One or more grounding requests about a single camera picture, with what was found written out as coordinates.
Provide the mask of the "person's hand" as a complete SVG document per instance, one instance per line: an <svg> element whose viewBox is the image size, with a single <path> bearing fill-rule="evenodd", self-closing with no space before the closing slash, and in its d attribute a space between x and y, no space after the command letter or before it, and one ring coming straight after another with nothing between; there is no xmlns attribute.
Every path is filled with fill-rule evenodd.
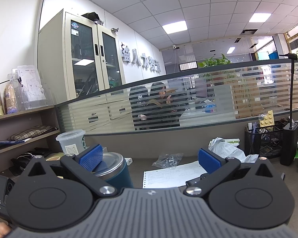
<svg viewBox="0 0 298 238"><path fill-rule="evenodd" d="M0 238L5 238L11 231L10 226L4 222L0 222Z"/></svg>

